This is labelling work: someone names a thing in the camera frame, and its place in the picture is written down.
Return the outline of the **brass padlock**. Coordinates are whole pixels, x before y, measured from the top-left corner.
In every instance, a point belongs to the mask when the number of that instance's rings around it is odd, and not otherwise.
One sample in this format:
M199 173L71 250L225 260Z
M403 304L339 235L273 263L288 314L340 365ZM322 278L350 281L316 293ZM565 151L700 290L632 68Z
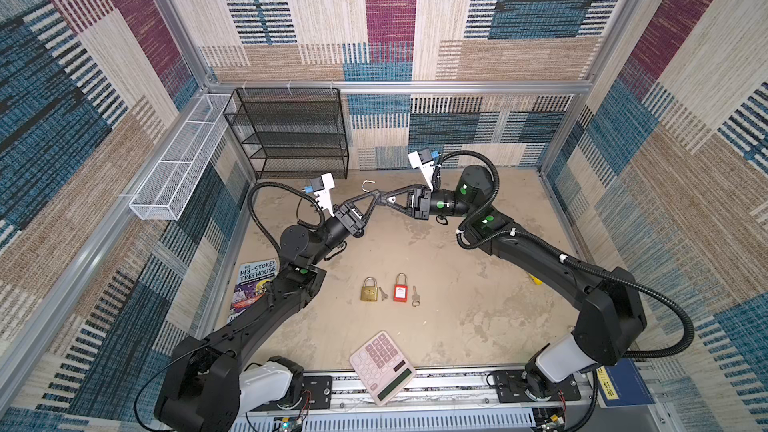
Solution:
M374 277L367 277L361 287L360 300L363 302L377 302L379 299L379 288L377 280Z

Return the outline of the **red padlock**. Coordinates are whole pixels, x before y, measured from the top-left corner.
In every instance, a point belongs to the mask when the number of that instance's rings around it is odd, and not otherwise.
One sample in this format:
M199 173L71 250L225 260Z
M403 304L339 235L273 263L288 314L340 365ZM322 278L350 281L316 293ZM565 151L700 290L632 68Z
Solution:
M399 273L395 279L393 301L397 303L407 303L408 293L408 277L405 273Z

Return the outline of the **small black padlock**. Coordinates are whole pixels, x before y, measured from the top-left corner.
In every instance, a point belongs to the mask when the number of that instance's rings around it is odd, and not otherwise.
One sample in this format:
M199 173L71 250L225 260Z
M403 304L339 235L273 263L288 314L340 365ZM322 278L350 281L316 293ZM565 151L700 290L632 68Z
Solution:
M372 180L364 180L361 185L361 190L363 191L363 197L371 197L374 200L379 200L381 198L381 191L377 188L375 188L376 182Z

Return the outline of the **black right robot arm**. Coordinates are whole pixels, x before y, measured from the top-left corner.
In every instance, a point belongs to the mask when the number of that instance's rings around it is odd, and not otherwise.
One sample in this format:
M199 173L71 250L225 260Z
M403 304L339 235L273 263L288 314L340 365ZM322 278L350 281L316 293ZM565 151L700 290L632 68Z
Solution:
M695 328L680 305L637 283L627 270L617 267L607 271L584 262L499 211L494 205L500 192L496 166L478 152L466 155L474 164L465 168L456 187L448 190L442 186L442 168L456 155L428 150L412 153L411 164L421 170L424 184L384 192L377 201L415 220L460 218L455 237L461 249L480 250L521 268L577 311L574 329L544 346L526 364L521 379L531 399L549 399L577 372L614 366L623 358L672 357L691 346ZM677 342L653 350L632 349L647 327L643 298L658 302L680 320L682 335Z

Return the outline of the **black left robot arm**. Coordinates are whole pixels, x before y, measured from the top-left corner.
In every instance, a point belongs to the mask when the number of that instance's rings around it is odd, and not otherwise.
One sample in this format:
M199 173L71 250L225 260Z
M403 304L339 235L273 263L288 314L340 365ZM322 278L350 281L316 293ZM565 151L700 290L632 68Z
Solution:
M298 221L270 240L278 254L277 276L263 296L232 322L202 339L188 337L173 350L153 416L166 431L227 431L237 417L265 404L290 407L303 399L303 369L274 356L254 368L255 351L320 292L326 276L320 263L347 238L359 238L380 197L371 190L331 208L326 217L316 200L274 183L319 215L316 224Z

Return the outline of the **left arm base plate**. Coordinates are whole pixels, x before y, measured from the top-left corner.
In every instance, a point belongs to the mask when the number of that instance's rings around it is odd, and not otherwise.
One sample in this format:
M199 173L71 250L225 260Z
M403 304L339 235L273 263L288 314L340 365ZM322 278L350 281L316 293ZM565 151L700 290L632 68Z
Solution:
M331 375L304 376L300 391L300 400L290 402L289 411L313 412L316 410L328 410L331 406L333 392L333 378Z

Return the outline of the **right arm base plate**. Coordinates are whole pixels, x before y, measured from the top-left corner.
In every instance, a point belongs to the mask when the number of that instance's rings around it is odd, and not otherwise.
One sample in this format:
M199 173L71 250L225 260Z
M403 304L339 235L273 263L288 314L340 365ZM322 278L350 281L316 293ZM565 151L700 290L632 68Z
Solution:
M561 382L552 382L539 372L502 369L491 373L490 384L500 403L559 402L562 398L571 402L582 398L573 375Z

